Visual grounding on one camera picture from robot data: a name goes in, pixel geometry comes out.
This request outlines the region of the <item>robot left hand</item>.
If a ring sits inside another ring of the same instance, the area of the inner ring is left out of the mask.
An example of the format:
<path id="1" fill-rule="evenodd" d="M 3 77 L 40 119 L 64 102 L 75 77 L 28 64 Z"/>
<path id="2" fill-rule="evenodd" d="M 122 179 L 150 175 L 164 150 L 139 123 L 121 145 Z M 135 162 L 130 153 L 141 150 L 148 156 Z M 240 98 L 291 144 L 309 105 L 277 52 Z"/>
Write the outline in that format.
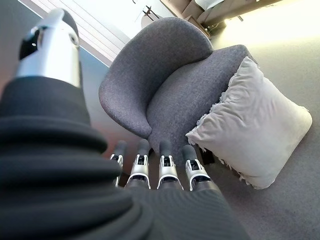
<path id="1" fill-rule="evenodd" d="M 0 99 L 1 239 L 249 239 L 212 181 L 116 186 L 106 148 L 85 103 L 76 23 L 56 8 L 22 39 Z"/>

